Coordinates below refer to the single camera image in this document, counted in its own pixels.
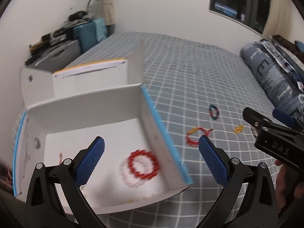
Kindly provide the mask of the stacked patterned pillows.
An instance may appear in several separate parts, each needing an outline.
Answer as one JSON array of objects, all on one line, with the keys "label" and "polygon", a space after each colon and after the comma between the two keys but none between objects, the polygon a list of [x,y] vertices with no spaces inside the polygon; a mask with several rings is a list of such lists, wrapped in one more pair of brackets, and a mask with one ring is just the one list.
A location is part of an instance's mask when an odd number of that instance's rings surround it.
[{"label": "stacked patterned pillows", "polygon": [[262,39],[261,43],[283,72],[291,78],[297,88],[303,93],[303,62],[276,39],[271,39],[270,41]]}]

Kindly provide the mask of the grey checked bed sheet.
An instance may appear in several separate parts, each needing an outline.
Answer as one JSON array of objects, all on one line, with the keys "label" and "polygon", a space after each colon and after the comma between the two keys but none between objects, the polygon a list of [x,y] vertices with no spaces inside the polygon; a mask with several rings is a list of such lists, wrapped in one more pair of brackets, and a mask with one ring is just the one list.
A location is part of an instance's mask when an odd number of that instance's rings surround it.
[{"label": "grey checked bed sheet", "polygon": [[114,34],[67,68],[125,57],[143,47],[142,81],[193,183],[181,193],[140,208],[98,214],[107,227],[196,227],[222,186],[214,180],[197,147],[185,134],[195,127],[214,130],[209,139],[231,158],[256,166],[266,163],[273,179],[275,160],[255,147],[243,110],[272,118],[273,104],[242,58],[222,48],[156,33]]}]

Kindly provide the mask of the beige curtain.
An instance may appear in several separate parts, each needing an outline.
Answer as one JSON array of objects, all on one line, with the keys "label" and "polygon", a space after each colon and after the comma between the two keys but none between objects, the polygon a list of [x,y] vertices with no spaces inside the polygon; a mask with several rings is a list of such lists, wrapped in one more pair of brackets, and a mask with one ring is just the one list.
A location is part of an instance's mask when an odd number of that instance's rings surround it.
[{"label": "beige curtain", "polygon": [[105,19],[106,26],[115,24],[114,4],[113,0],[102,0],[103,5],[103,18]]}]

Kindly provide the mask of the dark window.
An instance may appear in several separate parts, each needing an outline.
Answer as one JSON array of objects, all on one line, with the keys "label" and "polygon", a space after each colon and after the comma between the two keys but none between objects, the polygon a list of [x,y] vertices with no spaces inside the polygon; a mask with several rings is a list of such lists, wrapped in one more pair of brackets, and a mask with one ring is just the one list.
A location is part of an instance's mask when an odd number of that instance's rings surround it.
[{"label": "dark window", "polygon": [[210,10],[232,18],[262,33],[271,0],[210,0]]}]

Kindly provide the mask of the teal storage box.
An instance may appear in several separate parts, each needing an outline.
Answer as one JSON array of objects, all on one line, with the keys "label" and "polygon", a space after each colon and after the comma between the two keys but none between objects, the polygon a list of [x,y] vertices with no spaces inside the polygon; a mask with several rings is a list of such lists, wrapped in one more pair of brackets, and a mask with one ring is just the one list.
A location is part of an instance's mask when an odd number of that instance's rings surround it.
[{"label": "teal storage box", "polygon": [[107,27],[103,18],[77,25],[73,28],[73,37],[78,40],[81,53],[87,52],[107,38]]}]

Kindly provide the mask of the red cord bracelet gold bar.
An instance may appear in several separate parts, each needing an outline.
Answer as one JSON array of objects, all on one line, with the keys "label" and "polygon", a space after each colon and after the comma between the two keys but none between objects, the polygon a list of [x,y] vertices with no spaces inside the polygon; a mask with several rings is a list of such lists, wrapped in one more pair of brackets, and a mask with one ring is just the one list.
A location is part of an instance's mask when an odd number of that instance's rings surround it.
[{"label": "red cord bracelet gold bar", "polygon": [[63,161],[63,155],[62,155],[62,153],[60,153],[60,154],[59,154],[59,164],[61,164],[62,161]]}]

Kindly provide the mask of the blue and yellow cardboard box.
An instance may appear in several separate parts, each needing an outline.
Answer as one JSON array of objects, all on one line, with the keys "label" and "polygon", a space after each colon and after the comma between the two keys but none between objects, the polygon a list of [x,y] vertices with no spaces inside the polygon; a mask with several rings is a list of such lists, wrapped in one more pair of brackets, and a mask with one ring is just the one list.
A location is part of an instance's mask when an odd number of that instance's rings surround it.
[{"label": "blue and yellow cardboard box", "polygon": [[13,194],[26,200],[38,163],[73,158],[100,136],[105,151],[81,191],[97,214],[140,208],[193,183],[142,81],[143,47],[55,73],[24,67]]}]

